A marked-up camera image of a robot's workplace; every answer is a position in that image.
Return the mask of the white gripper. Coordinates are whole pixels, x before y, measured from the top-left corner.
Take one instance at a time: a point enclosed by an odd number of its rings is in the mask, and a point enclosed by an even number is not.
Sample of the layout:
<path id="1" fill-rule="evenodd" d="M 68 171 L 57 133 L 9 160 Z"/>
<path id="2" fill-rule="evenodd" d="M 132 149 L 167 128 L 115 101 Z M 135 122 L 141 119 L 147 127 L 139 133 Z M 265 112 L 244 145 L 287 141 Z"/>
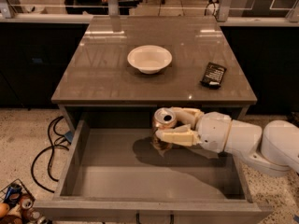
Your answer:
<path id="1" fill-rule="evenodd" d="M 200 109 L 172 107 L 177 121 L 185 124 L 176 128 L 158 129 L 155 135 L 163 142 L 184 147 L 200 144 L 215 153 L 224 150 L 232 119 L 228 115 L 210 112 L 204 115 Z"/>

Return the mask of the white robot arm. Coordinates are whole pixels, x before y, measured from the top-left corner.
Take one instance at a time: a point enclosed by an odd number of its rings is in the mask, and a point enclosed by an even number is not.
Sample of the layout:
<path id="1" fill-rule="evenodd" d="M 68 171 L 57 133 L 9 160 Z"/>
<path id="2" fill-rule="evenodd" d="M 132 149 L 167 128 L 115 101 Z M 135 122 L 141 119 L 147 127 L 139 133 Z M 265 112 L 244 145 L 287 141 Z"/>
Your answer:
<path id="1" fill-rule="evenodd" d="M 271 176 L 299 172 L 299 128 L 285 120 L 265 127 L 196 108 L 163 107 L 153 115 L 154 144 L 226 152 Z"/>

